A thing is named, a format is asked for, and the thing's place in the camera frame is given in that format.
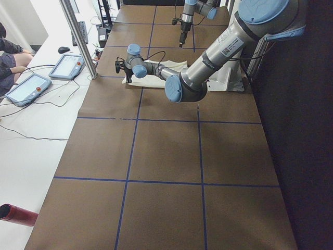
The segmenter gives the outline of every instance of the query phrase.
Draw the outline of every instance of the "red cylinder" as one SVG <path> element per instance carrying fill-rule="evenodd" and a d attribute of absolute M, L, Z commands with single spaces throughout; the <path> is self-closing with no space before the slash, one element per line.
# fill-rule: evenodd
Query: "red cylinder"
<path fill-rule="evenodd" d="M 23 208 L 4 204 L 0 207 L 0 220 L 33 227 L 38 214 Z"/>

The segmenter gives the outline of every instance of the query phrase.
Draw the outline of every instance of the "metal pole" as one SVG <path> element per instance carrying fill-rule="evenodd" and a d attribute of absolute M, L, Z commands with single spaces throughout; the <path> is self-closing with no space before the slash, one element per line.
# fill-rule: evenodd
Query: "metal pole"
<path fill-rule="evenodd" d="M 97 77 L 97 71 L 95 69 L 95 65 L 93 64 L 93 61 L 90 57 L 87 45 L 85 44 L 84 38 L 80 32 L 78 21 L 76 20 L 75 13 L 73 11 L 73 8 L 69 2 L 69 0 L 59 0 L 63 13 L 66 16 L 69 28 L 73 32 L 73 35 L 75 37 L 75 40 L 78 44 L 80 53 L 83 57 L 83 60 L 85 64 L 87 65 L 87 68 L 89 70 L 89 73 L 92 77 L 92 79 L 95 79 Z"/>

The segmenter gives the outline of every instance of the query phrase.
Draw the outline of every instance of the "blue tape line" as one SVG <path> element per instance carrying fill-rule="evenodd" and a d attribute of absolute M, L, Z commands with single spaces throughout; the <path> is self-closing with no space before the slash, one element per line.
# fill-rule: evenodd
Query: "blue tape line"
<path fill-rule="evenodd" d="M 132 142 L 132 148 L 131 148 L 131 154 L 130 154 L 130 160 L 129 160 L 129 167 L 127 169 L 127 175 L 126 175 L 126 184 L 124 189 L 124 195 L 123 195 L 123 201 L 121 204 L 121 210 L 120 210 L 120 216 L 119 216 L 119 223 L 118 223 L 118 229 L 117 229 L 117 237 L 116 237 L 116 243 L 114 244 L 114 250 L 117 250 L 118 242 L 119 242 L 119 236 L 120 236 L 120 229 L 121 229 L 121 222 L 123 218 L 124 213 L 124 206 L 125 206 L 125 199 L 126 199 L 126 193 L 127 193 L 127 186 L 128 186 L 128 180 L 130 177 L 130 171 L 131 171 L 131 164 L 132 164 L 132 158 L 133 158 L 133 151 L 134 151 L 134 144 L 135 144 L 135 138 L 136 138 L 136 132 L 137 132 L 137 125 L 138 125 L 138 118 L 140 115 L 140 107 L 141 107 L 141 101 L 142 101 L 142 94 L 144 89 L 141 89 L 141 95 L 140 95 L 140 101 L 139 101 L 139 107 L 137 109 L 137 119 L 135 123 L 135 129 L 134 129 L 134 135 L 133 135 L 133 142 Z"/>
<path fill-rule="evenodd" d="M 200 121 L 200 123 L 226 123 L 226 124 L 261 125 L 261 122 L 246 122 L 246 121 Z"/>
<path fill-rule="evenodd" d="M 152 23 L 155 22 L 156 10 L 157 10 L 157 6 L 155 6 L 154 18 L 153 18 L 153 22 Z M 152 38 L 153 29 L 154 29 L 154 24 L 152 24 L 152 27 L 151 27 L 151 35 L 150 35 L 150 42 L 149 42 L 149 49 L 148 49 L 148 55 L 147 56 L 149 56 L 149 51 L 150 51 L 150 45 L 151 45 L 151 38 Z M 118 223 L 118 229 L 117 229 L 117 237 L 116 237 L 116 242 L 114 244 L 114 250 L 117 250 L 117 248 L 118 248 L 118 242 L 119 242 L 119 236 L 120 236 L 120 229 L 121 229 L 121 222 L 122 222 L 123 213 L 124 213 L 124 206 L 125 206 L 125 199 L 126 199 L 126 193 L 127 193 L 127 186 L 128 186 L 128 180 L 129 180 L 129 177 L 130 177 L 132 157 L 133 157 L 134 144 L 135 144 L 135 138 L 136 138 L 136 132 L 137 132 L 137 125 L 138 125 L 138 119 L 139 119 L 139 115 L 140 115 L 140 108 L 141 108 L 141 102 L 142 102 L 143 92 L 144 92 L 144 88 L 141 88 L 141 95 L 140 95 L 139 107 L 137 109 L 136 123 L 135 123 L 134 135 L 133 135 L 133 143 L 132 143 L 131 155 L 130 155 L 130 160 L 129 160 L 129 168 L 127 170 L 126 184 L 125 184 L 123 201 L 122 201 L 121 210 L 120 210 L 119 223 Z"/>
<path fill-rule="evenodd" d="M 86 116 L 78 116 L 78 119 L 99 119 L 99 120 L 115 120 L 116 118 L 107 118 L 107 117 L 86 117 Z"/>
<path fill-rule="evenodd" d="M 104 77 L 104 78 L 124 78 L 124 77 L 117 77 L 117 76 L 100 76 L 100 77 Z"/>
<path fill-rule="evenodd" d="M 195 40 L 194 40 L 194 26 L 192 26 L 192 36 L 193 36 L 193 52 L 196 51 L 196 43 L 195 43 Z"/>
<path fill-rule="evenodd" d="M 205 183 L 205 186 L 226 186 L 229 188 L 279 188 L 279 185 L 248 185 L 248 184 L 218 184 L 218 183 Z"/>
<path fill-rule="evenodd" d="M 172 182 L 172 181 L 144 181 L 144 180 L 129 180 L 131 183 L 145 183 L 145 184 L 170 184 L 170 185 L 201 185 L 196 182 Z"/>
<path fill-rule="evenodd" d="M 186 120 L 164 120 L 164 119 L 139 119 L 139 121 L 163 121 L 163 122 L 197 122 L 197 121 L 186 121 Z"/>
<path fill-rule="evenodd" d="M 169 185 L 202 185 L 196 182 L 173 182 L 173 181 L 145 181 L 145 180 L 121 180 L 121 179 L 105 179 L 105 178 L 85 178 L 85 177 L 67 177 L 54 176 L 54 179 L 64 180 L 81 180 L 81 181 L 109 181 L 109 182 L 128 182 L 128 183 L 145 183 L 145 184 L 169 184 Z M 204 186 L 224 186 L 227 188 L 279 188 L 279 185 L 248 185 L 248 184 L 219 184 L 204 183 Z"/>
<path fill-rule="evenodd" d="M 135 119 L 135 118 L 120 118 L 120 120 L 124 120 L 124 121 L 136 121 L 137 119 Z"/>
<path fill-rule="evenodd" d="M 201 127 L 200 127 L 200 113 L 197 110 L 198 116 L 198 136 L 199 136 L 199 154 L 200 154 L 200 171 L 201 171 L 201 193 L 202 193 L 202 214 L 203 214 L 203 236 L 204 236 L 204 248 L 208 249 L 207 242 L 207 221 L 206 221 L 206 201 L 204 198 L 204 178 L 203 178 L 203 160 L 202 160 L 202 142 L 201 142 Z"/>
<path fill-rule="evenodd" d="M 65 177 L 65 176 L 54 176 L 54 179 L 63 180 L 79 180 L 79 181 L 110 181 L 110 182 L 126 182 L 126 180 L 118 179 L 103 179 L 103 178 L 84 178 L 84 177 Z"/>

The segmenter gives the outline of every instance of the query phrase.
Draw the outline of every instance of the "computer mouse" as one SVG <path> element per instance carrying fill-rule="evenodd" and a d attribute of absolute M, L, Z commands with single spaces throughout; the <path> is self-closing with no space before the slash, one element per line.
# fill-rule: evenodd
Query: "computer mouse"
<path fill-rule="evenodd" d="M 59 54 L 63 54 L 63 53 L 65 53 L 65 52 L 67 52 L 67 51 L 70 51 L 71 49 L 70 48 L 68 48 L 68 47 L 60 47 L 59 49 L 58 49 L 58 52 L 59 52 Z"/>

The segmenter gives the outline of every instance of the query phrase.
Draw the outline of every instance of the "cable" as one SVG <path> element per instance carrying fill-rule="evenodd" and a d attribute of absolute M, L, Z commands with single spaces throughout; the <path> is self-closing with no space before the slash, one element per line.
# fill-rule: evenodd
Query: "cable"
<path fill-rule="evenodd" d="M 57 104 L 55 104 L 55 103 L 52 103 L 52 102 L 44 102 L 44 103 L 37 103 L 37 102 L 33 102 L 33 103 L 35 103 L 35 104 L 52 104 L 52 105 L 54 105 L 54 106 L 56 106 L 56 107 L 63 107 L 67 102 L 68 102 L 68 100 L 74 95 L 74 93 L 76 92 L 76 91 L 78 91 L 79 90 L 79 88 L 80 88 L 80 85 L 73 79 L 72 80 L 73 82 L 75 82 L 76 83 L 76 85 L 78 86 L 78 88 L 76 89 L 76 90 L 74 90 L 74 92 L 73 93 L 71 93 L 69 96 L 68 96 L 68 98 L 67 98 L 67 100 L 62 104 L 62 105 L 57 105 Z"/>
<path fill-rule="evenodd" d="M 46 95 L 46 94 L 48 94 L 48 93 L 50 93 L 50 92 L 52 92 L 52 91 L 54 91 L 54 90 L 57 90 L 57 89 L 59 89 L 59 88 L 61 88 L 61 87 L 63 87 L 63 86 L 66 86 L 68 83 L 70 83 L 72 80 L 70 80 L 70 81 L 68 81 L 68 82 L 66 82 L 64 85 L 61 85 L 61 86 L 59 86 L 59 87 L 57 87 L 57 88 L 55 88 L 55 89 L 53 89 L 53 90 L 50 90 L 50 91 L 48 91 L 48 92 L 44 92 L 43 94 L 41 94 L 38 98 L 40 98 L 40 97 L 42 97 L 42 96 L 44 96 L 44 95 Z"/>
<path fill-rule="evenodd" d="M 35 138 L 35 137 L 32 137 L 32 136 L 26 136 L 24 134 L 21 134 L 20 132 L 17 132 L 16 130 L 14 129 L 9 129 L 9 128 L 6 128 L 2 125 L 0 125 L 0 127 L 6 129 L 6 130 L 9 130 L 9 131 L 12 131 L 12 132 L 15 132 L 15 133 L 18 133 L 19 135 L 22 135 L 24 138 L 27 138 L 27 139 L 34 139 L 34 140 L 49 140 L 49 141 L 68 141 L 68 139 L 64 139 L 64 138 L 47 138 L 47 137 L 44 137 L 44 138 Z"/>
<path fill-rule="evenodd" d="M 249 84 L 252 86 L 252 78 L 251 78 L 250 75 L 248 74 L 247 69 L 246 69 L 246 67 L 245 67 L 245 64 L 244 64 L 244 61 L 243 61 L 243 60 L 240 61 L 240 67 L 241 67 L 241 69 L 244 71 L 244 73 L 245 73 L 245 75 L 246 75 L 246 78 L 247 78 L 248 81 L 249 81 Z"/>
<path fill-rule="evenodd" d="M 165 51 L 158 51 L 158 52 L 156 52 L 156 53 L 154 53 L 154 54 L 152 54 L 151 56 L 148 56 L 146 59 L 144 59 L 144 61 L 145 60 L 148 60 L 148 59 L 150 59 L 150 58 L 152 58 L 154 55 L 157 55 L 157 54 L 159 54 L 159 53 L 164 53 L 164 56 L 163 56 L 163 58 L 165 57 L 165 55 L 166 55 L 166 52 Z"/>
<path fill-rule="evenodd" d="M 166 54 L 167 54 L 165 51 L 158 51 L 158 52 L 152 54 L 151 56 L 148 56 L 146 59 L 144 59 L 144 61 L 145 61 L 145 60 L 148 60 L 148 59 L 152 58 L 154 55 L 157 55 L 157 54 L 159 54 L 159 53 L 164 53 L 164 55 L 162 56 L 161 60 L 160 60 L 160 61 L 158 62 L 158 64 L 157 64 L 157 70 L 158 70 L 158 68 L 160 67 L 161 62 L 163 61 L 163 59 L 165 58 L 165 56 L 166 56 Z M 158 76 L 159 76 L 159 78 L 162 79 L 161 72 L 158 73 Z"/>
<path fill-rule="evenodd" d="M 198 24 L 192 24 L 192 26 L 198 26 L 204 21 L 205 17 L 202 18 L 202 20 Z"/>
<path fill-rule="evenodd" d="M 99 20 L 99 17 L 98 17 L 98 16 L 93 16 L 93 17 L 90 19 L 90 21 L 89 21 L 90 24 L 92 24 L 92 25 L 97 25 L 97 23 L 92 23 L 92 19 L 93 19 L 93 18 L 98 18 L 98 20 Z"/>
<path fill-rule="evenodd" d="M 31 103 L 29 103 L 29 104 L 28 104 L 28 105 L 26 105 L 24 108 L 21 108 L 21 109 L 19 109 L 18 111 L 14 112 L 14 113 L 11 113 L 11 114 L 9 114 L 9 115 L 5 115 L 5 116 L 0 116 L 0 118 L 7 117 L 7 116 L 11 116 L 11 115 L 14 115 L 14 114 L 16 114 L 16 113 L 18 113 L 18 112 L 20 112 L 20 111 L 24 110 L 25 108 L 28 108 L 30 105 L 31 105 Z"/>
<path fill-rule="evenodd" d="M 177 16 L 176 16 L 176 8 L 177 8 L 177 0 L 175 1 L 175 18 L 177 18 Z"/>
<path fill-rule="evenodd" d="M 40 69 L 35 69 L 35 70 L 41 70 L 41 69 L 47 69 L 47 68 L 53 68 L 53 66 L 54 65 L 52 65 L 52 66 L 48 66 L 48 67 L 44 67 L 44 68 L 40 68 Z"/>
<path fill-rule="evenodd" d="M 257 57 L 249 57 L 249 58 L 230 58 L 229 61 L 239 61 L 239 60 L 254 60 L 254 59 L 259 59 L 259 58 L 262 58 L 263 56 L 267 55 L 270 50 L 273 48 L 273 46 L 275 45 L 275 42 L 269 47 L 269 49 L 264 53 L 262 54 L 261 56 L 257 56 Z"/>
<path fill-rule="evenodd" d="M 25 72 L 25 71 L 27 71 L 27 70 L 31 70 L 33 68 L 39 68 L 39 67 L 44 67 L 44 66 L 52 66 L 52 67 L 54 67 L 55 65 L 45 64 L 45 65 L 38 65 L 38 66 L 34 66 L 34 67 L 29 67 L 29 68 L 26 68 L 24 71 L 22 71 L 22 73 Z"/>
<path fill-rule="evenodd" d="M 95 61 L 95 62 L 96 62 L 95 68 L 97 68 L 99 61 L 96 60 L 96 59 L 92 59 L 92 61 Z"/>

